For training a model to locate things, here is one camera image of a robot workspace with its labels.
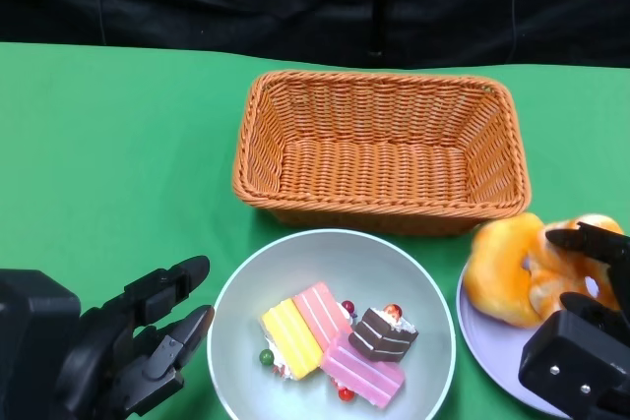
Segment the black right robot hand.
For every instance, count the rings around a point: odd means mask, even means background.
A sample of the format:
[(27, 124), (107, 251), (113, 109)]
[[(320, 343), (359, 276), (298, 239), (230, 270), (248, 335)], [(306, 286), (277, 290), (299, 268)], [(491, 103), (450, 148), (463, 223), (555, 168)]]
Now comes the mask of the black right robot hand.
[(580, 253), (605, 265), (610, 291), (619, 307), (617, 314), (629, 326), (629, 237), (578, 220), (576, 228), (546, 230), (545, 238), (565, 252)]

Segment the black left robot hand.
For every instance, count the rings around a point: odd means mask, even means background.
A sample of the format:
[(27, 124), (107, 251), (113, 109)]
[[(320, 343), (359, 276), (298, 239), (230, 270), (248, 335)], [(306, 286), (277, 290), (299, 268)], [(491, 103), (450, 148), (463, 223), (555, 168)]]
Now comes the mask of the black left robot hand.
[(209, 272), (209, 259), (195, 256), (144, 275), (83, 314), (56, 383), (52, 418), (143, 416), (181, 390), (181, 371), (205, 339), (215, 310), (202, 305), (161, 329), (156, 323)]

